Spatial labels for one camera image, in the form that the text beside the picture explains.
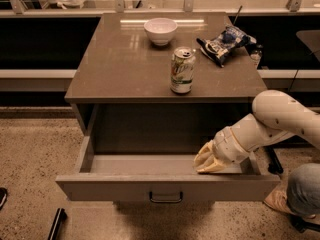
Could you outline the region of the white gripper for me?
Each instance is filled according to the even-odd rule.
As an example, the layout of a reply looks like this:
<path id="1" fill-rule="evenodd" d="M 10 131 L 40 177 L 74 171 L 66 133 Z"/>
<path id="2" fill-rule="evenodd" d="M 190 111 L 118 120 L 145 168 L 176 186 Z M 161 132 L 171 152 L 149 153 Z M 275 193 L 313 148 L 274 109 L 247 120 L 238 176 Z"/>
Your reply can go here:
<path id="1" fill-rule="evenodd" d="M 240 164 L 248 156 L 249 152 L 239 144 L 231 128 L 225 127 L 198 151 L 193 166 L 199 174 L 216 173 L 232 163 Z"/>

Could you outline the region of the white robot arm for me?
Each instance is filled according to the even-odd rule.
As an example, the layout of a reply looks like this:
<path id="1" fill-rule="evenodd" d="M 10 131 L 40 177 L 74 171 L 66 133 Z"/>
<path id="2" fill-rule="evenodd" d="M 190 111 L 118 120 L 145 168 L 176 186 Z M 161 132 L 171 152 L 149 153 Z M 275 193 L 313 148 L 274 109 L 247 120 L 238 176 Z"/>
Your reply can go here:
<path id="1" fill-rule="evenodd" d="M 240 164 L 254 150 L 299 136 L 320 148 L 320 115 L 286 93 L 267 90 L 252 102 L 252 112 L 218 131 L 194 158 L 198 173 L 214 173 Z"/>

